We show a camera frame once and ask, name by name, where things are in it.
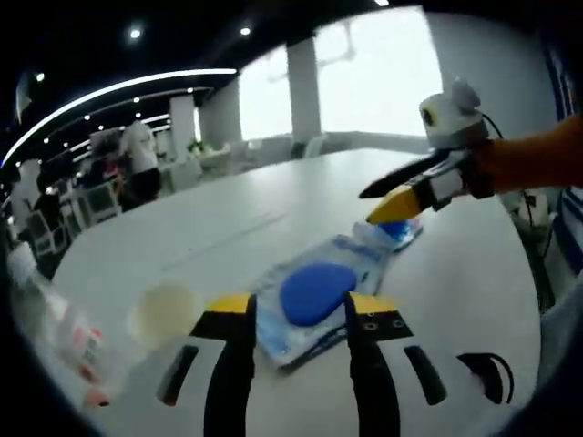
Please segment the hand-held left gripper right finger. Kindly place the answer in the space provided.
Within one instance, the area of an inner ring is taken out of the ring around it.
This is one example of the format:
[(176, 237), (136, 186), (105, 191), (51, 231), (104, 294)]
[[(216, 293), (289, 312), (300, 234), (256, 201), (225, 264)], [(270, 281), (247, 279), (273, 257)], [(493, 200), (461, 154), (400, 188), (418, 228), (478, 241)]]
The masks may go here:
[(350, 376), (362, 436), (485, 436), (500, 405), (453, 353), (413, 334), (375, 296), (344, 298)]

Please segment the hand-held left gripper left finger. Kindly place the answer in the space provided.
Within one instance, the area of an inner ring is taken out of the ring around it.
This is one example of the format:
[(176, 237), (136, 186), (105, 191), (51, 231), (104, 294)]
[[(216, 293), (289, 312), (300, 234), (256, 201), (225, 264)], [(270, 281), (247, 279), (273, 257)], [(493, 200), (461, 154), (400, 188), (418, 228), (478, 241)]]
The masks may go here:
[(255, 295), (215, 300), (187, 337), (130, 373), (113, 404), (114, 435), (245, 435), (255, 346)]

